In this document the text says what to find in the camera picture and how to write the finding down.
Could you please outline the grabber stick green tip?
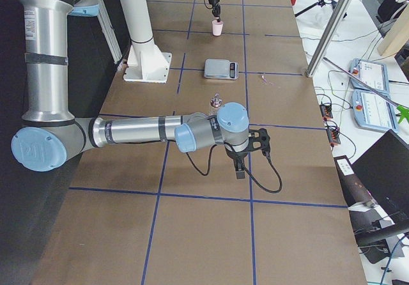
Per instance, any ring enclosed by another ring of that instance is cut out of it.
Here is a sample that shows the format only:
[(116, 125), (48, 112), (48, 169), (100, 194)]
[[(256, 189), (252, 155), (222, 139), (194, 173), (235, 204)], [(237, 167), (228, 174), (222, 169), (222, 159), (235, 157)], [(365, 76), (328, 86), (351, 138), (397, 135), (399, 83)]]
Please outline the grabber stick green tip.
[(408, 108), (404, 105), (398, 104), (397, 102), (391, 100), (390, 98), (386, 97), (385, 95), (383, 95), (382, 93), (380, 93), (379, 91), (377, 91), (376, 89), (368, 86), (367, 84), (365, 84), (364, 82), (362, 82), (358, 77), (354, 76), (352, 73), (350, 73), (349, 71), (345, 70), (344, 68), (341, 68), (339, 65), (335, 64), (333, 61), (329, 60), (327, 57), (323, 57), (323, 60), (326, 61), (327, 63), (330, 63), (332, 66), (336, 67), (338, 70), (344, 72), (346, 75), (348, 75), (349, 77), (351, 77), (352, 79), (354, 79), (356, 82), (358, 82), (361, 86), (365, 87), (366, 89), (372, 91), (374, 94), (380, 96), (381, 98), (383, 98), (386, 102), (388, 102), (389, 104), (393, 105), (399, 112), (400, 112), (400, 119), (398, 121), (398, 123), (401, 123), (404, 119), (408, 121)]

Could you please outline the upper teach pendant tablet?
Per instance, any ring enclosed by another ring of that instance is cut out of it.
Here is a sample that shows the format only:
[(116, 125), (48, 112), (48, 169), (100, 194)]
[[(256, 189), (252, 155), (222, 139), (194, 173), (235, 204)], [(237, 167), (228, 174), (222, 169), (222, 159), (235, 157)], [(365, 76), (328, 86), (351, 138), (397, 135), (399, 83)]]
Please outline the upper teach pendant tablet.
[(390, 92), (386, 64), (354, 58), (350, 63), (350, 73), (381, 93)]

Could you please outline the brown paper table cover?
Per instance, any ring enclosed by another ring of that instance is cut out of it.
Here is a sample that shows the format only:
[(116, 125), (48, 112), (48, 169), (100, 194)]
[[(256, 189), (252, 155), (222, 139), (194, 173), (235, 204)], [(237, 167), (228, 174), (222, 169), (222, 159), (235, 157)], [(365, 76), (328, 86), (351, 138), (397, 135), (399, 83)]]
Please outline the brown paper table cover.
[[(221, 146), (195, 166), (175, 143), (85, 152), (33, 284), (365, 284), (290, 0), (224, 0), (219, 37), (203, 0), (148, 6), (169, 78), (115, 76), (101, 115), (207, 113), (220, 93), (268, 130), (272, 159), (251, 153), (237, 180)], [(205, 78), (207, 59), (238, 78)]]

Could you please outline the glass sauce bottle metal spout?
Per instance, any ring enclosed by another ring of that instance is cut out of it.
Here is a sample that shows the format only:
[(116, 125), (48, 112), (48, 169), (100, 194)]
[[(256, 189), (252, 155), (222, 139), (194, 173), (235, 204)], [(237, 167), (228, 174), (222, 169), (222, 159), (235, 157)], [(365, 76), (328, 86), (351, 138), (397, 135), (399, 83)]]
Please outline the glass sauce bottle metal spout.
[(210, 99), (209, 115), (216, 115), (221, 106), (222, 99), (220, 97), (220, 93), (215, 93), (214, 96)]

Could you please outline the teach pendant tablet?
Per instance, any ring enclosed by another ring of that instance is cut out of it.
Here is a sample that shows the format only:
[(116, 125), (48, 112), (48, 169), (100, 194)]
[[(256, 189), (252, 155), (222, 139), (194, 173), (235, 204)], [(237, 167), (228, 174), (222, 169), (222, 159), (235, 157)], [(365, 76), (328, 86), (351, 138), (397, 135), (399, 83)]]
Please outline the teach pendant tablet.
[(350, 73), (381, 93), (390, 92), (386, 64), (354, 58), (350, 63)]
[(399, 132), (394, 107), (380, 96), (356, 89), (352, 93), (351, 104), (358, 126), (380, 132)]

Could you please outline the pink plastic cup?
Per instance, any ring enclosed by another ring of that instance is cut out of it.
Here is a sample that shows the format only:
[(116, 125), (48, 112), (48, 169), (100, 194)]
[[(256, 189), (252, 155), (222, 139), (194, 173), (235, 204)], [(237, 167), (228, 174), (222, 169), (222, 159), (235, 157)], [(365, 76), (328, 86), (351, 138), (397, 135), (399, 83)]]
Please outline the pink plastic cup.
[(222, 34), (224, 23), (221, 20), (213, 20), (212, 21), (212, 35), (220, 36)]

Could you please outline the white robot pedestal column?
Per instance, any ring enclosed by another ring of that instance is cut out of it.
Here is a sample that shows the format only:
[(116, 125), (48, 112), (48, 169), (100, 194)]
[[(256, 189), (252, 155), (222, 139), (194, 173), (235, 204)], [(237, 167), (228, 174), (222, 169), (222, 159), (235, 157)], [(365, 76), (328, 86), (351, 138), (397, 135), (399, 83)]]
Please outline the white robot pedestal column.
[(146, 0), (120, 0), (132, 46), (125, 81), (165, 83), (172, 54), (156, 46)]

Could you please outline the wooden board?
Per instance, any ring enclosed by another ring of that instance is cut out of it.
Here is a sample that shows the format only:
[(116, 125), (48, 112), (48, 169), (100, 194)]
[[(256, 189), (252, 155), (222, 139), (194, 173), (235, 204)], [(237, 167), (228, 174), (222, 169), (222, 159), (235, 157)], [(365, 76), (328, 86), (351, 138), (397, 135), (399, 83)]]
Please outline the wooden board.
[(409, 37), (409, 7), (406, 6), (390, 31), (378, 46), (379, 55), (385, 57), (393, 55), (403, 47)]

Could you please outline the orange connector board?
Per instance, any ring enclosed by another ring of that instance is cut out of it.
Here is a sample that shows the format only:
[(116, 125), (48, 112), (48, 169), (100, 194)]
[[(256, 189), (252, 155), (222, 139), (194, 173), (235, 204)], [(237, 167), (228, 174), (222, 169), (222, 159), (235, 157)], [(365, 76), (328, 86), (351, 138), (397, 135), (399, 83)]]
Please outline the orange connector board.
[(320, 104), (321, 115), (324, 120), (332, 119), (332, 104)]
[(337, 146), (341, 143), (340, 138), (340, 130), (338, 127), (327, 127), (327, 136), (328, 141), (332, 147)]

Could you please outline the black laptop computer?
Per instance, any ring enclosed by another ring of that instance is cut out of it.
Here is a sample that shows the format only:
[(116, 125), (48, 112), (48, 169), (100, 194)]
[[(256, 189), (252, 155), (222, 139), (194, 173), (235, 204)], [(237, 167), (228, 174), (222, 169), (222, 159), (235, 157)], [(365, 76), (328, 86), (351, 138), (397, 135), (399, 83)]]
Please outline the black laptop computer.
[(393, 221), (408, 219), (408, 144), (394, 131), (381, 136), (352, 168)]

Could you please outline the black box white label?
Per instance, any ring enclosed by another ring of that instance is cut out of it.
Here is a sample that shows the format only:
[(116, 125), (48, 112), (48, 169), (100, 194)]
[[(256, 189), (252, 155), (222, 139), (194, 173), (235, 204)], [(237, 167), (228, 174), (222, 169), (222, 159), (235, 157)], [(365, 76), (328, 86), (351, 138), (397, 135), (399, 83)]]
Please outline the black box white label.
[(374, 208), (378, 203), (355, 174), (348, 157), (334, 157), (334, 162), (346, 204), (363, 204), (365, 207)]

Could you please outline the lower teach pendant tablet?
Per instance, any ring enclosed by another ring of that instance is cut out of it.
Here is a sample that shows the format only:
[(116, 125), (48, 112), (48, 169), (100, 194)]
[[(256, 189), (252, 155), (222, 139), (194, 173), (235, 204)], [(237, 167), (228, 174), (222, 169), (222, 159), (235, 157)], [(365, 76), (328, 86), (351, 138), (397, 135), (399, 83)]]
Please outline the lower teach pendant tablet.
[(356, 89), (352, 93), (351, 104), (358, 126), (380, 132), (399, 132), (394, 107), (380, 96)]

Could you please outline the grey digital kitchen scale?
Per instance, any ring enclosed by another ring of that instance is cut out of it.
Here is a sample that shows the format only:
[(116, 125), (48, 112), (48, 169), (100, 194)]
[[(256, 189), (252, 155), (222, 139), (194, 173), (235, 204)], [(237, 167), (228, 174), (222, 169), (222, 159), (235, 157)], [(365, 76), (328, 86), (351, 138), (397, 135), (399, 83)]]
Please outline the grey digital kitchen scale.
[(227, 59), (207, 59), (204, 64), (204, 77), (236, 80), (238, 78), (238, 63)]

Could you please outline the aluminium frame post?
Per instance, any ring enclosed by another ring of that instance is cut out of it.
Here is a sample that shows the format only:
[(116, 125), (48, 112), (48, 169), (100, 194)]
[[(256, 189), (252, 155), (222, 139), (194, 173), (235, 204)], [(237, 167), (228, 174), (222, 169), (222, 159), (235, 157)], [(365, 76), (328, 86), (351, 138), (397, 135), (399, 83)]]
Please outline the aluminium frame post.
[(331, 43), (331, 40), (336, 32), (339, 23), (343, 19), (343, 16), (350, 5), (350, 2), (351, 0), (338, 0), (336, 8), (328, 21), (328, 24), (323, 32), (323, 35), (307, 67), (305, 73), (307, 77), (312, 77), (315, 71), (317, 70), (320, 61), (323, 59), (325, 52), (329, 44)]

